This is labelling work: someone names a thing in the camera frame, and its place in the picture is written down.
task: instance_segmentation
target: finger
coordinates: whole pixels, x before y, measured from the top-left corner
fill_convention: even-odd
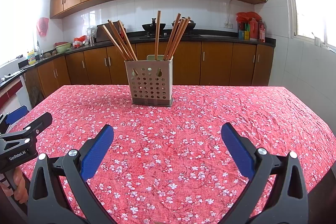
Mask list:
[[[1,186],[3,192],[5,193],[6,196],[11,196],[13,194],[13,190],[12,189],[8,189],[6,187],[6,185],[4,185],[2,182],[0,182],[0,186]]]
[[[25,179],[21,177],[20,183],[17,186],[16,190],[14,191],[14,198],[16,200],[20,200],[23,197],[25,191],[26,191]]]
[[[20,167],[16,167],[13,174],[13,180],[16,186],[19,185],[22,178],[22,170]]]
[[[23,194],[23,197],[19,200],[19,203],[22,204],[22,203],[25,203],[27,201],[28,201],[28,192],[27,192],[27,189],[26,189],[24,194]]]

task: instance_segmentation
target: table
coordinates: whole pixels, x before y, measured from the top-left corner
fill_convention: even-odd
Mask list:
[[[172,108],[138,106],[128,86],[63,86],[13,130],[50,112],[53,123],[38,137],[37,150],[56,157],[112,125],[112,148],[88,184],[118,223],[217,223],[248,181],[221,140],[225,122],[273,154],[294,150],[309,191],[336,160],[329,127],[283,87],[174,86],[173,96]],[[28,177],[35,162],[22,166]],[[61,182],[81,215],[67,181]]]

